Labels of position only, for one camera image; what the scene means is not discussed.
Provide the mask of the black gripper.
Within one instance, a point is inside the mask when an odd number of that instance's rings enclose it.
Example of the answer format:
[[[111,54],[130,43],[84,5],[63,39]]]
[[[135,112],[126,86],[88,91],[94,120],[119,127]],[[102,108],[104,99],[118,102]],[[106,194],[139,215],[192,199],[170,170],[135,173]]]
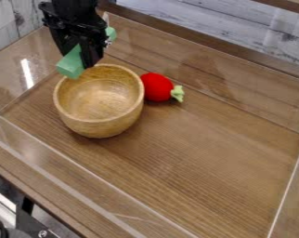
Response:
[[[98,15],[96,7],[98,0],[51,0],[39,4],[44,25],[50,28],[62,54],[66,56],[79,43],[86,69],[103,59],[108,45],[108,23]]]

